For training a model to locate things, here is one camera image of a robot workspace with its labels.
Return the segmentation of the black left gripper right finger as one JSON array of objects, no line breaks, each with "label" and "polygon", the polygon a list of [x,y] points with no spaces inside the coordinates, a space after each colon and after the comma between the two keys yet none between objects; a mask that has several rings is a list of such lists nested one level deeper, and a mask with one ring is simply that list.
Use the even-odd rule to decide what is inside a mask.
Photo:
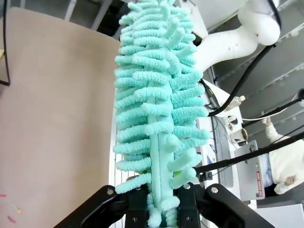
[{"label": "black left gripper right finger", "polygon": [[273,225],[220,184],[189,183],[177,190],[178,227],[199,228],[200,215],[218,228],[272,228]]}]

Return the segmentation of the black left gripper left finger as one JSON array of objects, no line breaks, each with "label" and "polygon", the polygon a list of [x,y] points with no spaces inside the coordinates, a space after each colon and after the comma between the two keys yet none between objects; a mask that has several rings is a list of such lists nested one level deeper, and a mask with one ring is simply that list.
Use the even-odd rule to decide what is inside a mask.
[{"label": "black left gripper left finger", "polygon": [[148,188],[144,184],[118,194],[115,187],[105,185],[71,212],[56,228],[109,228],[125,217],[126,228],[146,228]]}]

